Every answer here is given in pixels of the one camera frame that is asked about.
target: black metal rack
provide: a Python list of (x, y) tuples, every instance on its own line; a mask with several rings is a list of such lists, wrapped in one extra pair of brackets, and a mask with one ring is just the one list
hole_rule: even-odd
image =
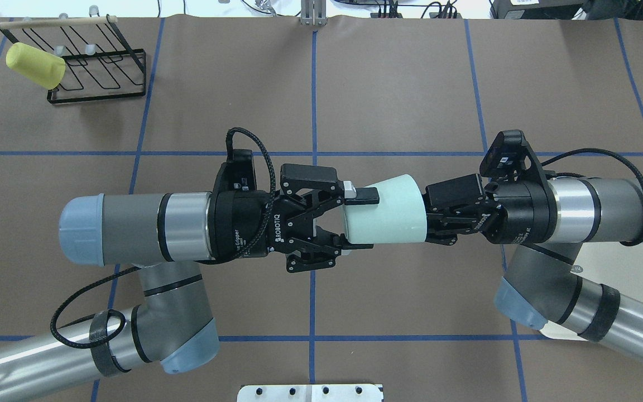
[[(27, 44), (46, 52), (53, 52), (64, 59), (66, 74), (61, 84), (49, 89), (46, 94), (46, 100), (51, 104), (145, 95), (145, 50), (130, 47), (117, 26), (115, 16), (89, 16), (90, 18), (67, 18), (62, 15), (58, 20), (0, 21), (0, 32), (15, 44), (20, 40), (11, 30), (21, 30), (28, 38), (25, 43), (28, 42)], [(58, 30), (42, 35), (34, 28)], [(82, 32), (86, 28), (92, 32)], [(97, 36), (100, 43), (87, 40), (84, 34), (89, 38)]]

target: blue joint cap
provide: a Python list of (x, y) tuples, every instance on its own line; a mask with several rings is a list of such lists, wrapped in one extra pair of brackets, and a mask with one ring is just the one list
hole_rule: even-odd
[(160, 364), (168, 374), (180, 374), (211, 361), (219, 350), (220, 340), (217, 338), (217, 327), (213, 318), (183, 346), (161, 360)]
[(493, 302), (500, 313), (523, 326), (540, 330), (547, 324), (547, 318), (538, 313), (505, 278), (502, 278)]
[(104, 266), (103, 194), (74, 198), (59, 219), (59, 244), (76, 264)]

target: wooden handle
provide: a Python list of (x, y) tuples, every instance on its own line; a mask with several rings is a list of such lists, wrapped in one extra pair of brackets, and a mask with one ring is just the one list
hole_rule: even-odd
[(96, 23), (118, 22), (115, 15), (94, 16), (89, 18), (52, 18), (51, 20), (30, 20), (30, 21), (0, 21), (2, 30), (16, 30), (17, 28), (41, 28), (44, 26), (77, 26), (77, 25), (96, 25)]

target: yellow cup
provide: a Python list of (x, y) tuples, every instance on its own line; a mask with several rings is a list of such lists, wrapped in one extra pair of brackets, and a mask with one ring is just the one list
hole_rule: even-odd
[(66, 61), (21, 42), (7, 51), (7, 66), (46, 89), (54, 89), (64, 78)]

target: white mounting plate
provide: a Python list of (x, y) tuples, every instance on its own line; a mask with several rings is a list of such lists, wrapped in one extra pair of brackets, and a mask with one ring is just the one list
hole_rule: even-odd
[[(585, 243), (574, 264), (572, 272), (577, 275), (605, 283), (622, 295), (643, 303), (643, 243), (634, 247), (618, 242)], [(545, 324), (540, 333), (552, 339), (584, 341), (576, 333), (552, 322)]]
[(237, 402), (383, 402), (381, 384), (291, 384), (244, 386)]

